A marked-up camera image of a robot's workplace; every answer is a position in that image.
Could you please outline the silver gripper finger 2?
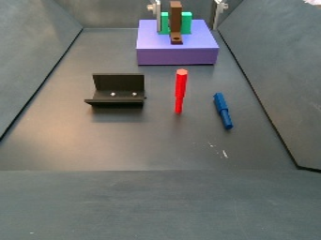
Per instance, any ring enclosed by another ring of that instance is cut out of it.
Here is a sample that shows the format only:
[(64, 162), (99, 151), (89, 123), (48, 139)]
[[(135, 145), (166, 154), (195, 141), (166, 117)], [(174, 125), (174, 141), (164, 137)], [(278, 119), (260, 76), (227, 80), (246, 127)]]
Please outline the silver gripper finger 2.
[(216, 29), (219, 15), (228, 9), (228, 4), (224, 0), (212, 0), (215, 4), (214, 8), (214, 18), (212, 18), (212, 29)]
[(149, 0), (147, 10), (152, 12), (156, 20), (156, 31), (162, 30), (162, 2), (160, 0)]

